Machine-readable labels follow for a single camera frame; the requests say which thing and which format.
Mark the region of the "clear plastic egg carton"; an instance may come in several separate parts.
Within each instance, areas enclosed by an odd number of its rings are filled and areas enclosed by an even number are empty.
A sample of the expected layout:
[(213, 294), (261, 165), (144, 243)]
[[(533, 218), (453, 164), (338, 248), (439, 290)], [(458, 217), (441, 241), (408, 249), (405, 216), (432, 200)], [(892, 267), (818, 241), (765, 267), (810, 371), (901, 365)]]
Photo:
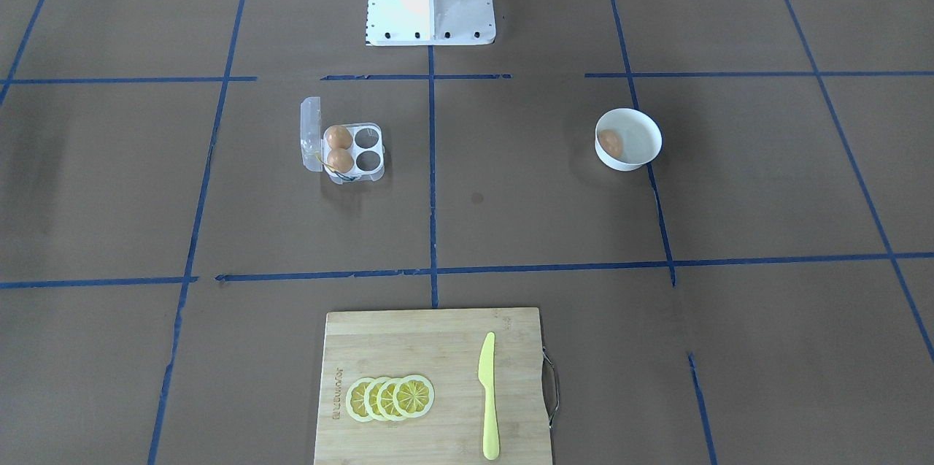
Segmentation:
[(376, 123), (334, 123), (324, 128), (321, 98), (300, 103), (301, 162), (337, 185), (376, 182), (386, 172), (386, 146)]

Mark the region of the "brown egg from bowl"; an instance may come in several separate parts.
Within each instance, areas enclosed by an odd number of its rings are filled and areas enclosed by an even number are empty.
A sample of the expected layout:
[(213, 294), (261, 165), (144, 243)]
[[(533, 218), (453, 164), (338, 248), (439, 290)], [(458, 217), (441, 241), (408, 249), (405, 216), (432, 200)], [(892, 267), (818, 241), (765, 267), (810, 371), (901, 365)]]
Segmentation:
[(614, 160), (621, 161), (623, 155), (623, 142), (620, 134), (613, 129), (604, 129), (597, 133), (598, 146), (604, 153)]

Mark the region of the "brown egg in carton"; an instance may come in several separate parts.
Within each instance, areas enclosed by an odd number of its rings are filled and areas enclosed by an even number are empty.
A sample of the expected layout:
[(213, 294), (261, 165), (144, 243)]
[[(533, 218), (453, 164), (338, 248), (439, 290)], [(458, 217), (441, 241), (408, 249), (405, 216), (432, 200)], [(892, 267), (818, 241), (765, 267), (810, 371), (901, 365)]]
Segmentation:
[(350, 150), (344, 148), (333, 148), (328, 153), (327, 165), (332, 172), (336, 174), (347, 174), (354, 169), (355, 159)]
[(346, 126), (333, 125), (325, 130), (324, 140), (329, 149), (344, 148), (350, 149), (353, 146), (354, 138)]

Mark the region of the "bamboo cutting board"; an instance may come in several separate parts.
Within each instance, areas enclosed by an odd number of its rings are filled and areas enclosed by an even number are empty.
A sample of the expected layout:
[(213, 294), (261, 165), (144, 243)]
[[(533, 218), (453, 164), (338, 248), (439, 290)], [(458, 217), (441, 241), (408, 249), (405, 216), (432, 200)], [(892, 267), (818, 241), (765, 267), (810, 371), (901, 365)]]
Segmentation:
[[(477, 378), (495, 332), (501, 454), (482, 455), (484, 391)], [(541, 315), (534, 307), (330, 312), (325, 320), (316, 464), (550, 464)], [(344, 398), (363, 377), (421, 374), (435, 399), (399, 422), (353, 420)]]

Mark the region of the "yellow plastic knife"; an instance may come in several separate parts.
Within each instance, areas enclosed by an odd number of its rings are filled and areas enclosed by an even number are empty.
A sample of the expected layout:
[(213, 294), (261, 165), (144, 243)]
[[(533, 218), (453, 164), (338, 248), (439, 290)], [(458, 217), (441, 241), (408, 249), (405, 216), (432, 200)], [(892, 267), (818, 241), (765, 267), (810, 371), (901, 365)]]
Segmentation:
[(487, 332), (478, 356), (477, 378), (484, 391), (482, 455), (497, 461), (501, 454), (499, 420), (495, 396), (495, 332)]

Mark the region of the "white ceramic bowl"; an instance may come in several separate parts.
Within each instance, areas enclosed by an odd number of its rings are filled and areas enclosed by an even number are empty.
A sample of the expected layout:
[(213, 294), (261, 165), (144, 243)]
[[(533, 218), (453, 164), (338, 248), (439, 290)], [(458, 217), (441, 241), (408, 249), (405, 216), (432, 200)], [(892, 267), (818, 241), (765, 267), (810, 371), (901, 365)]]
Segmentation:
[[(623, 142), (621, 161), (610, 158), (598, 146), (597, 133), (604, 129), (613, 129), (620, 134)], [(605, 166), (618, 172), (630, 172), (658, 157), (663, 149), (663, 133), (658, 124), (641, 110), (616, 108), (605, 112), (598, 119), (594, 128), (593, 147), (597, 158)]]

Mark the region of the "lemon slice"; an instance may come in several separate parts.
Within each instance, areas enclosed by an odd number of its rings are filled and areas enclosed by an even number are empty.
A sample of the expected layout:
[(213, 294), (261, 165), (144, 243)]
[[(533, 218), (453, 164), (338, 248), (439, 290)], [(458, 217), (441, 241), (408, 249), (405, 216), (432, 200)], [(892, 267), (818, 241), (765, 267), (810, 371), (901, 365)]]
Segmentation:
[(420, 418), (433, 407), (433, 383), (421, 374), (410, 374), (397, 379), (393, 391), (395, 411), (406, 419)]
[(370, 420), (387, 421), (380, 407), (380, 391), (387, 380), (387, 377), (371, 378), (364, 388), (363, 406)]
[(399, 378), (387, 378), (376, 392), (376, 406), (380, 415), (384, 419), (393, 422), (404, 420), (403, 415), (395, 405), (395, 389), (399, 384)]
[(346, 405), (347, 414), (357, 422), (368, 423), (374, 421), (370, 412), (367, 411), (367, 405), (369, 404), (367, 389), (373, 381), (374, 379), (371, 377), (363, 377), (357, 379), (347, 388), (344, 405)]

